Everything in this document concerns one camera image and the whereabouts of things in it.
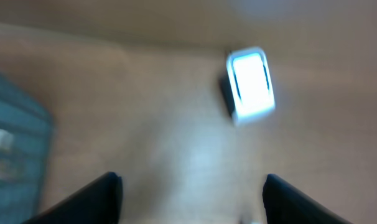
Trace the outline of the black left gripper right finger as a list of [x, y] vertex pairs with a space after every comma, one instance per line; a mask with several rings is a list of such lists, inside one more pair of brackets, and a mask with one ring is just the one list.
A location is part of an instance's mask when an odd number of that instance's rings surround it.
[[347, 223], [275, 174], [267, 175], [262, 196], [268, 224]]

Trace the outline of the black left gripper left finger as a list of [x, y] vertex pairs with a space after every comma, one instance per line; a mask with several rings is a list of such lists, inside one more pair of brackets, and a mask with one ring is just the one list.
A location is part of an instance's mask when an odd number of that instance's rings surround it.
[[123, 180], [107, 172], [26, 223], [114, 224], [120, 220], [122, 205]]

